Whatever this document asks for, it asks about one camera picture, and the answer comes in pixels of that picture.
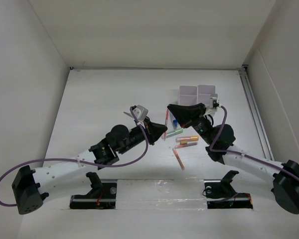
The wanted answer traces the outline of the red highlighter pen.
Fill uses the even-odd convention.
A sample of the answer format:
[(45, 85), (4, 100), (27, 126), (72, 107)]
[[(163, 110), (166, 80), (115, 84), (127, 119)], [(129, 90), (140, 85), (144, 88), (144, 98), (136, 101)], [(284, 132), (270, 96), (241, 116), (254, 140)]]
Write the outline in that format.
[(176, 151), (176, 149), (175, 148), (173, 148), (172, 149), (172, 151), (173, 151), (173, 154), (175, 155), (175, 157), (176, 157), (176, 160), (177, 160), (177, 162), (178, 162), (178, 164), (179, 164), (179, 166), (180, 166), (180, 168), (181, 168), (181, 170), (185, 170), (185, 166), (184, 166), (184, 164), (183, 164), (183, 162), (181, 161), (181, 159), (180, 159), (180, 157), (179, 157), (179, 155), (178, 155), (178, 153), (177, 153), (177, 151)]
[(165, 122), (164, 122), (164, 125), (166, 127), (166, 130), (163, 134), (163, 140), (165, 141), (166, 140), (166, 133), (167, 133), (167, 130), (168, 130), (168, 118), (169, 118), (169, 110), (166, 109), (166, 114), (165, 114)]

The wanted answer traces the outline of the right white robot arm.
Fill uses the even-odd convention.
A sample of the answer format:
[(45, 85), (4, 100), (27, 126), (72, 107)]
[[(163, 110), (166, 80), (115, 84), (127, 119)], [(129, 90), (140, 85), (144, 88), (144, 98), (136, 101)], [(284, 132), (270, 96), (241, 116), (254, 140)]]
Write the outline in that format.
[(272, 187), (270, 193), (277, 204), (292, 214), (299, 214), (299, 164), (295, 161), (270, 161), (256, 158), (234, 144), (234, 131), (226, 123), (213, 126), (205, 117), (207, 108), (199, 103), (192, 106), (169, 104), (167, 109), (182, 128), (192, 127), (207, 143), (205, 148), (214, 162), (232, 166), (250, 173)]

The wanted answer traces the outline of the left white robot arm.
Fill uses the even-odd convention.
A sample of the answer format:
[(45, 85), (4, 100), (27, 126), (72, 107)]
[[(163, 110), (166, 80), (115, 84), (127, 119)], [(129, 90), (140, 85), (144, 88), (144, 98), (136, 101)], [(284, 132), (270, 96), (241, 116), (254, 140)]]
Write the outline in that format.
[(146, 146), (154, 145), (166, 131), (167, 126), (150, 119), (132, 129), (118, 124), (99, 143), (74, 158), (60, 159), (47, 167), (21, 167), (12, 183), (18, 213), (29, 214), (45, 202), (65, 195), (100, 200), (107, 189), (97, 171), (127, 166), (127, 163), (118, 164), (120, 154), (142, 142)]

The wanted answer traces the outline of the blue capped glue pen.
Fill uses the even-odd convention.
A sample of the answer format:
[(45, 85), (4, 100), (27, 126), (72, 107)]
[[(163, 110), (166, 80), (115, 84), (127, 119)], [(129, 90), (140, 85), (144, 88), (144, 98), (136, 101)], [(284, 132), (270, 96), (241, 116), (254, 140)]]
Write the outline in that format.
[(178, 122), (176, 119), (172, 119), (172, 125), (173, 125), (174, 129), (176, 129), (178, 127)]

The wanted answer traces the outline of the green highlighter marker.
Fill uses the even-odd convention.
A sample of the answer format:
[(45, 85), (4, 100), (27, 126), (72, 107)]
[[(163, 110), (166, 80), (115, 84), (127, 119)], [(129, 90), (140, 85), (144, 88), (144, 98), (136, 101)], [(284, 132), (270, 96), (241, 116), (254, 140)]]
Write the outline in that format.
[(172, 131), (165, 132), (165, 133), (161, 136), (161, 138), (162, 138), (162, 139), (167, 139), (167, 138), (169, 138), (169, 137), (173, 137), (173, 136), (176, 136), (176, 135), (181, 134), (181, 133), (183, 133), (183, 129), (182, 129), (182, 128), (177, 128), (177, 129), (174, 129), (174, 130), (172, 130)]

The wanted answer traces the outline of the left white compartment container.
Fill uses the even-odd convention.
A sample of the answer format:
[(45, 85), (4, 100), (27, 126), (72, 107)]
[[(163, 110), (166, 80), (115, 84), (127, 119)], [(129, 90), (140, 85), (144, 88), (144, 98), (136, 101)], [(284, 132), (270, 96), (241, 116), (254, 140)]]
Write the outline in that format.
[(179, 86), (178, 104), (181, 106), (197, 104), (197, 86)]

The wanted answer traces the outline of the white compartment container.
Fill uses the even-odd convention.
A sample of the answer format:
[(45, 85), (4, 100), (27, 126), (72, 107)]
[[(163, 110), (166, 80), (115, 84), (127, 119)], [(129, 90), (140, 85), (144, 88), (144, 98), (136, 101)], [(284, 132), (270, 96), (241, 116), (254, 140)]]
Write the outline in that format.
[(197, 86), (179, 86), (178, 104), (181, 106), (197, 104)]
[(197, 103), (209, 105), (214, 96), (216, 96), (216, 90), (214, 85), (197, 86)]

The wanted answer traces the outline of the orange capped marker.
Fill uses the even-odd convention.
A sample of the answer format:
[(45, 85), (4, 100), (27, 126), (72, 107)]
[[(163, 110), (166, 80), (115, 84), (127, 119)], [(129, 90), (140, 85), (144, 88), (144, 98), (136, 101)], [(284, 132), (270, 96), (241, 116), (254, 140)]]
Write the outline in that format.
[(183, 137), (177, 137), (175, 139), (175, 142), (181, 143), (182, 141), (187, 141), (187, 142), (193, 142), (193, 141), (198, 141), (199, 136), (194, 135), (194, 136), (183, 136)]

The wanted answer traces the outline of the right white compartment container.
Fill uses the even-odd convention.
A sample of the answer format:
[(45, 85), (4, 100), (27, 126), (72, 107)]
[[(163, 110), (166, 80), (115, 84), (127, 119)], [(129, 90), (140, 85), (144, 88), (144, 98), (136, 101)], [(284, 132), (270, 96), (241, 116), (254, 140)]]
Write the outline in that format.
[(197, 103), (209, 105), (214, 96), (216, 96), (216, 90), (214, 85), (197, 86)]

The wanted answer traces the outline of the yellow capped pink marker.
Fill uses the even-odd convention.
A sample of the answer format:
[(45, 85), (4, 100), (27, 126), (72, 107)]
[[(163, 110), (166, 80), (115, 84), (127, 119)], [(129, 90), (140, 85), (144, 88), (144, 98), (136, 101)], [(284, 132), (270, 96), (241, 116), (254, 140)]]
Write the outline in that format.
[(185, 147), (191, 147), (191, 146), (196, 146), (198, 145), (198, 142), (188, 142), (188, 141), (181, 141), (179, 145), (176, 145), (174, 148), (179, 149), (179, 148), (185, 148)]

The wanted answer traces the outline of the aluminium side rail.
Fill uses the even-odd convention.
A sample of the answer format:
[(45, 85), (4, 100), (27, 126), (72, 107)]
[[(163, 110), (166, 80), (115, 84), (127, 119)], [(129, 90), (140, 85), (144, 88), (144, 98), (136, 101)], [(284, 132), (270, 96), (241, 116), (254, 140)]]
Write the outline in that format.
[(262, 148), (263, 156), (271, 161), (275, 161), (274, 155), (272, 153), (272, 149), (269, 143), (269, 139), (266, 134), (266, 130), (256, 103), (256, 99), (249, 81), (248, 73), (247, 73), (248, 65), (242, 65), (238, 68), (238, 73), (241, 79), (242, 87), (245, 92), (245, 96), (247, 99), (247, 103), (251, 112), (251, 116), (256, 128), (256, 132), (258, 135), (258, 139)]

